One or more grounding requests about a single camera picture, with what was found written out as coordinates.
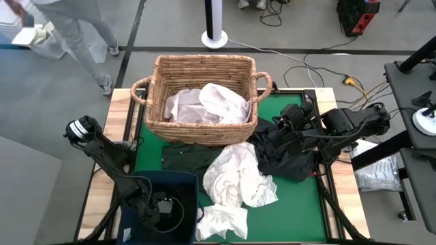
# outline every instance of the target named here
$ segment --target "white shoe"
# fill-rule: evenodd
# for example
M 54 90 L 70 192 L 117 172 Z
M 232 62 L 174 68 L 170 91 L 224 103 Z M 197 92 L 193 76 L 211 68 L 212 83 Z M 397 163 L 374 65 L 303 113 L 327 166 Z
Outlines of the white shoe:
M 102 94 L 104 96 L 110 96 L 114 90 L 112 78 L 109 75 L 105 75 L 106 77 L 106 85 L 100 86 L 102 88 Z
M 113 57 L 117 57 L 118 54 L 120 54 L 120 50 L 118 49 L 118 41 L 116 41 L 116 46 L 115 47 L 109 47 L 109 53 Z
M 266 8 L 266 0 L 259 0 L 258 4 L 256 5 L 256 8 L 258 10 L 265 10 L 265 8 Z
M 244 8 L 248 7 L 249 5 L 250 5 L 250 3 L 248 2 L 248 0 L 239 0 L 238 7 L 240 9 L 244 9 Z

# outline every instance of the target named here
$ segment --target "crumpled white fabric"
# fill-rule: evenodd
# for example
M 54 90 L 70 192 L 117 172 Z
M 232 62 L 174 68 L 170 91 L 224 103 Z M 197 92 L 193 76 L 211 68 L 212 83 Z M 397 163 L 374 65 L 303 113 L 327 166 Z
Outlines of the crumpled white fabric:
M 209 83 L 167 98 L 164 117 L 175 123 L 246 123 L 251 102 L 230 89 Z
M 214 234 L 225 239 L 227 230 L 233 231 L 238 237 L 247 239 L 247 210 L 215 204 L 204 208 L 204 217 L 197 224 L 197 241 L 206 240 Z
M 248 231 L 244 229 L 247 219 L 242 220 L 243 223 L 228 222 L 239 215 L 235 212 L 242 212 L 242 203 L 255 208 L 278 200 L 273 177 L 259 172 L 254 146 L 247 142 L 223 149 L 207 169 L 203 187 L 215 205 L 207 207 L 212 218 L 203 218 L 197 224 L 197 238 L 208 237 L 211 232 L 219 232 L 222 236 L 230 229 L 240 238 L 247 239 Z

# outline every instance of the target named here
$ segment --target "green mat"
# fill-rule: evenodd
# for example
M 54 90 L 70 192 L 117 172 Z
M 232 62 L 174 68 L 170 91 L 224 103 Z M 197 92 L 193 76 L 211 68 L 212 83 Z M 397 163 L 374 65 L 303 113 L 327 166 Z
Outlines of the green mat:
M 271 120 L 289 103 L 302 103 L 300 95 L 270 95 L 259 106 L 259 117 Z M 145 125 L 140 132 L 144 143 L 138 149 L 136 171 L 160 170 L 161 149 L 168 143 L 151 133 Z M 240 239 L 233 231 L 227 239 L 214 235 L 206 242 L 325 242 L 326 234 L 315 178 L 297 183 L 280 177 L 277 185 L 278 201 L 260 208 L 248 209 L 248 238 Z M 205 193 L 200 193 L 203 206 L 212 205 Z

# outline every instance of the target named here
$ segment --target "basket handle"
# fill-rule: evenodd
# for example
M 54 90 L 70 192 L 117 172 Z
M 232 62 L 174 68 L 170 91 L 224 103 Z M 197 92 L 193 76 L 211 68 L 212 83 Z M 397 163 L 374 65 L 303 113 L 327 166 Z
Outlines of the basket handle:
M 145 84 L 152 84 L 153 85 L 154 84 L 154 79 L 153 78 L 154 78 L 153 76 L 149 76 L 147 78 L 144 78 L 144 79 L 141 79 L 141 80 L 135 82 L 131 86 L 130 96 L 131 96 L 131 98 L 134 101 L 138 102 L 141 105 L 146 105 L 147 104 L 147 100 L 146 99 L 141 99 L 141 98 L 139 98 L 139 96 L 137 96 L 136 89 L 138 89 L 139 87 L 141 87 L 142 85 L 145 85 Z
M 266 73 L 265 71 L 257 72 L 253 74 L 253 76 L 258 80 L 261 77 L 264 77 L 266 79 L 266 88 L 264 93 L 256 98 L 254 102 L 260 103 L 263 101 L 267 96 L 271 94 L 271 90 L 273 89 L 273 80 L 271 79 L 270 75 Z

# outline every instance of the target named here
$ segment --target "concrete floor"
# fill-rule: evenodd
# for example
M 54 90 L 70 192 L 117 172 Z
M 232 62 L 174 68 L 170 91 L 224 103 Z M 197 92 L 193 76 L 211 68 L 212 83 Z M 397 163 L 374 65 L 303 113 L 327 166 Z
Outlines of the concrete floor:
M 261 12 L 237 9 L 237 0 L 224 1 L 223 26 L 229 38 L 262 48 L 320 49 L 349 40 L 341 34 L 335 12 L 336 1 L 294 0 L 283 6 L 281 27 L 267 27 L 259 21 Z M 102 13 L 113 26 L 120 45 L 126 46 L 140 0 L 100 0 Z M 402 0 L 381 1 L 378 13 L 364 35 L 342 49 L 415 50 L 436 32 L 436 10 L 430 0 L 413 0 L 401 13 Z M 135 47 L 202 47 L 205 30 L 204 5 L 194 0 L 146 1 Z M 228 43 L 228 47 L 239 47 Z M 156 56 L 164 52 L 132 52 L 122 87 L 149 76 Z M 118 76 L 124 53 L 108 57 L 103 72 Z M 250 53 L 258 71 L 267 71 L 279 86 L 286 86 L 283 73 L 301 65 L 276 54 Z M 288 54 L 302 58 L 302 54 Z M 71 240 L 91 174 L 92 162 L 73 149 L 61 136 L 67 122 L 82 115 L 93 116 L 101 125 L 109 99 L 100 95 L 94 81 L 69 56 L 60 61 L 38 57 L 29 50 L 0 50 L 0 136 L 14 140 L 63 161 L 61 174 L 38 233 L 38 244 Z M 307 62 L 357 77 L 368 90 L 383 81 L 383 64 L 404 60 L 404 56 L 312 54 Z M 354 88 L 342 85 L 342 77 L 320 71 L 326 86 L 333 87 L 337 99 L 352 101 L 361 96 Z M 318 86 L 320 79 L 312 74 Z M 313 86 L 305 69 L 294 69 L 287 76 L 291 87 Z M 393 96 L 384 102 L 396 108 Z M 391 121 L 391 130 L 379 137 L 386 140 L 404 130 L 400 116 Z M 403 223 L 396 215 L 403 210 L 398 193 L 361 193 L 371 237 L 381 242 L 436 244 L 436 236 L 426 231 L 420 214 L 417 221 Z

